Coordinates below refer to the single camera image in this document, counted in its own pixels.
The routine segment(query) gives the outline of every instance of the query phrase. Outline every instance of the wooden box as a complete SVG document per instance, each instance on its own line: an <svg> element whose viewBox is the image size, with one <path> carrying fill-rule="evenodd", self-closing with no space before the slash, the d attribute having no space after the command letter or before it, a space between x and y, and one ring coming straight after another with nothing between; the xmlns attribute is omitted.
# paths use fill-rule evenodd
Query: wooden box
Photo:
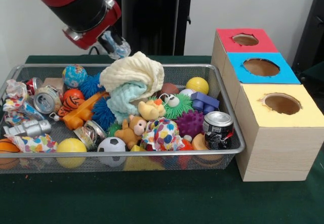
<svg viewBox="0 0 324 224"><path fill-rule="evenodd" d="M280 53L228 53L223 81L234 109L241 83L300 84Z"/></svg>
<svg viewBox="0 0 324 224"><path fill-rule="evenodd" d="M243 181L303 181L324 140L324 116L303 85L242 84L235 114Z"/></svg>
<svg viewBox="0 0 324 224"><path fill-rule="evenodd" d="M278 53L263 29L217 29L212 65L223 75L227 53Z"/></svg>

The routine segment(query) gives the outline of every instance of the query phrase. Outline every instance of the blue box lid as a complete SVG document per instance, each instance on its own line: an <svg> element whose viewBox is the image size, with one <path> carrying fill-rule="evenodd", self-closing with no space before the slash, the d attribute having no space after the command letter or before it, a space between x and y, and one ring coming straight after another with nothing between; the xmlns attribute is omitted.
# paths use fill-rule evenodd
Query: blue box lid
<svg viewBox="0 0 324 224"><path fill-rule="evenodd" d="M300 84L280 53L228 53L241 83Z"/></svg>

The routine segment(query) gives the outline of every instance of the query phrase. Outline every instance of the yellow ball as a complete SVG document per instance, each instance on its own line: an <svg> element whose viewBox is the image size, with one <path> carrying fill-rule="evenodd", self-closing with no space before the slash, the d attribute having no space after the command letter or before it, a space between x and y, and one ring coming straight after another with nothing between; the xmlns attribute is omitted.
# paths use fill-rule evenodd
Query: yellow ball
<svg viewBox="0 0 324 224"><path fill-rule="evenodd" d="M57 152L86 152L84 143L76 138L68 138L62 141L57 146ZM84 161L85 157L58 157L56 160L65 168L79 167Z"/></svg>
<svg viewBox="0 0 324 224"><path fill-rule="evenodd" d="M192 79L190 79L187 82L186 88L195 90L197 92L200 92L200 93L206 94L206 95L209 92L208 82L201 77L193 77Z"/></svg>

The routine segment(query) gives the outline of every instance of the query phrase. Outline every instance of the blue globe ball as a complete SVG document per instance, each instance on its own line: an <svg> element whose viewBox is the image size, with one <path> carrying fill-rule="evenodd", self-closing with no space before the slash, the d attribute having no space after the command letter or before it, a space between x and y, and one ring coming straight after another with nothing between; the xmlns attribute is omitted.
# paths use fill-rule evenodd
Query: blue globe ball
<svg viewBox="0 0 324 224"><path fill-rule="evenodd" d="M79 65L69 65L62 72L64 83L71 88L79 87L87 77L85 68Z"/></svg>

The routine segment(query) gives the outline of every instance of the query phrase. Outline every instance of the metal basket rim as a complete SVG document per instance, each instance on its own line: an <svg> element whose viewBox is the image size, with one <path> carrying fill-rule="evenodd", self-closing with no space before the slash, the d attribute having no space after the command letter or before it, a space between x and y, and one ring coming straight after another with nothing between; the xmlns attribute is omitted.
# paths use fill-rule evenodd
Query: metal basket rim
<svg viewBox="0 0 324 224"><path fill-rule="evenodd" d="M17 79L23 68L32 67L65 67L67 64L22 64L13 67L10 71L8 79ZM78 64L83 67L107 67L111 64ZM217 82L219 83L220 93L224 99L228 113L234 121L235 132L238 137L239 147L230 150L206 150L206 151L160 151L160 152L77 152L77 153L2 153L1 158L50 158L50 157L135 157L135 156L178 156L178 155L232 155L242 152L245 147L245 140L239 127L236 115L230 103L225 85L219 73L219 70L211 64L163 64L163 67L203 67L210 68L215 73ZM2 98L6 91L6 81L0 88L0 97Z"/></svg>

